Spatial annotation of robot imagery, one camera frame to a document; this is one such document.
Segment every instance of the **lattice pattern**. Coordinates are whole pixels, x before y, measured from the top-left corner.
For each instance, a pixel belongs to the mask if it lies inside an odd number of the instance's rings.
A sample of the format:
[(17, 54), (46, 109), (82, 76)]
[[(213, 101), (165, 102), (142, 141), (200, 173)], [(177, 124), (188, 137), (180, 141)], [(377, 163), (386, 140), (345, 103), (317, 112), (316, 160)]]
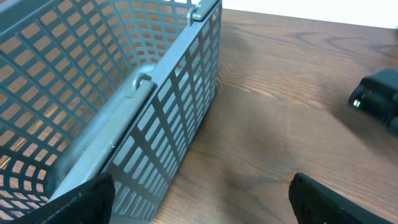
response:
[[(191, 0), (54, 0), (0, 25), (1, 219), (47, 202), (63, 151), (126, 75), (159, 62), (190, 7)], [(149, 220), (157, 210), (214, 95), (219, 29), (220, 6), (108, 166), (128, 176), (115, 182), (115, 213)]]
[(117, 149), (113, 213), (151, 220), (215, 94), (220, 7)]

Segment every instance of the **wooden table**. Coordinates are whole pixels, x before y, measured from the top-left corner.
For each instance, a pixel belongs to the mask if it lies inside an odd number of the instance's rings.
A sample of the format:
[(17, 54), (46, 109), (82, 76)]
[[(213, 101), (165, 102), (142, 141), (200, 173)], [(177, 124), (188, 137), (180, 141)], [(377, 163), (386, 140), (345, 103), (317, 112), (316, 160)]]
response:
[(303, 172), (398, 223), (398, 138), (347, 107), (396, 30), (223, 11), (218, 92), (153, 223), (296, 223)]

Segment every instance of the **white wall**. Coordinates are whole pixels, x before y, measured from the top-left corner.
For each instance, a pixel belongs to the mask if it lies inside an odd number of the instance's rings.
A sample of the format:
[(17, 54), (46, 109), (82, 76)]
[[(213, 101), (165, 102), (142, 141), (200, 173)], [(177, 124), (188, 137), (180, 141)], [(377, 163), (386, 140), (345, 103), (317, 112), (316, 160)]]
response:
[(223, 0), (223, 8), (364, 26), (398, 27), (398, 0)]

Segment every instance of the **black object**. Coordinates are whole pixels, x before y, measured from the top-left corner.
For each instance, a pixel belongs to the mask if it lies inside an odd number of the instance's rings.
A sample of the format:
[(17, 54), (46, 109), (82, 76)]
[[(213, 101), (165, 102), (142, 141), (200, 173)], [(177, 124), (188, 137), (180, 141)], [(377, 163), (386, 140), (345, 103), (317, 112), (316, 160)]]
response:
[(302, 173), (289, 186), (289, 200), (298, 224), (390, 224)]
[(112, 175), (102, 173), (11, 223), (109, 223), (113, 200)]
[(398, 71), (383, 68), (363, 78), (348, 103), (378, 119), (398, 136)]

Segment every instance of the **gray basket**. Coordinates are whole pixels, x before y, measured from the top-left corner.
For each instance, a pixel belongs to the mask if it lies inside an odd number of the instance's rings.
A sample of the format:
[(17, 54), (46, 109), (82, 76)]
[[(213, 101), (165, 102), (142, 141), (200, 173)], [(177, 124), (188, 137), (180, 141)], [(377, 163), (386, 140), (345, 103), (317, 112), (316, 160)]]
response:
[(215, 94), (221, 1), (0, 4), (0, 218), (113, 175), (149, 223)]

